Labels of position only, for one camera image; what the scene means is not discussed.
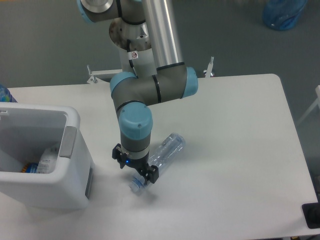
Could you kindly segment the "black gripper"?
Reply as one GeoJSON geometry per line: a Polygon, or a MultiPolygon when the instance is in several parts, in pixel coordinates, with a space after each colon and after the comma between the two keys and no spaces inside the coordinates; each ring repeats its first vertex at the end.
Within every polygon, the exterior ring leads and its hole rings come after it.
{"type": "Polygon", "coordinates": [[[159,168],[148,164],[149,145],[143,150],[130,151],[118,143],[113,148],[111,156],[117,160],[121,169],[125,166],[135,169],[143,177],[143,184],[154,184],[159,178],[159,168]]]}

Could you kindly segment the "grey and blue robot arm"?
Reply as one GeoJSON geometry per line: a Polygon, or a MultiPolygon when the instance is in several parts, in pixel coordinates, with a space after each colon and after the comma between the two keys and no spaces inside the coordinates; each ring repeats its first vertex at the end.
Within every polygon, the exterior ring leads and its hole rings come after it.
{"type": "Polygon", "coordinates": [[[112,20],[115,44],[126,51],[128,68],[110,81],[120,130],[112,157],[155,183],[159,169],[148,164],[153,118],[151,105],[182,99],[198,90],[195,70],[184,63],[170,0],[79,0],[89,23],[112,20]]]}

